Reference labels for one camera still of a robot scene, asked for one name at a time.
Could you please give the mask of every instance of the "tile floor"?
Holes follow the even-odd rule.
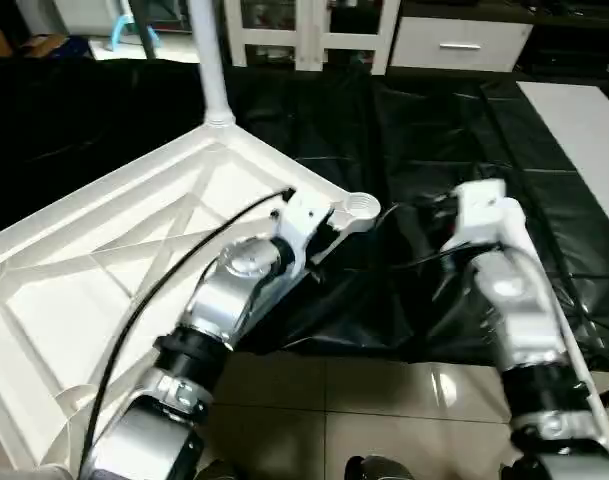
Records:
[[[226,458],[251,480],[341,480],[348,458],[370,453],[417,480],[495,480],[516,458],[486,367],[235,354],[216,398],[202,464]]]

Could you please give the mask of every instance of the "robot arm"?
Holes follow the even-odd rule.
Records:
[[[230,352],[347,235],[370,228],[379,203],[350,194],[331,204],[296,192],[266,237],[225,247],[202,275],[174,330],[89,451],[80,480],[192,479],[199,427]]]
[[[524,457],[505,479],[609,479],[609,423],[519,203],[504,183],[455,190],[459,213],[444,249],[498,244],[473,260],[475,284],[498,313],[490,322],[496,366],[511,410],[512,442]]]

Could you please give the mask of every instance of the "white drawer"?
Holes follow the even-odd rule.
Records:
[[[510,72],[531,25],[404,17],[391,66]]]

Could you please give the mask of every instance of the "drawer handle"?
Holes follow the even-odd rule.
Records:
[[[440,43],[440,48],[444,50],[481,50],[481,45],[474,43]]]

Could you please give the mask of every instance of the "black plastic sheet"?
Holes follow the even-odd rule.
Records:
[[[384,208],[503,178],[590,366],[609,370],[609,220],[515,83],[245,69],[226,79],[240,126]],[[0,190],[19,200],[3,203],[0,230],[196,127],[202,113],[192,65],[0,61]],[[423,205],[345,242],[324,281],[305,279],[242,348],[491,363],[481,325],[493,312],[461,273],[466,258],[459,274],[440,262],[383,267],[448,238],[450,217]]]

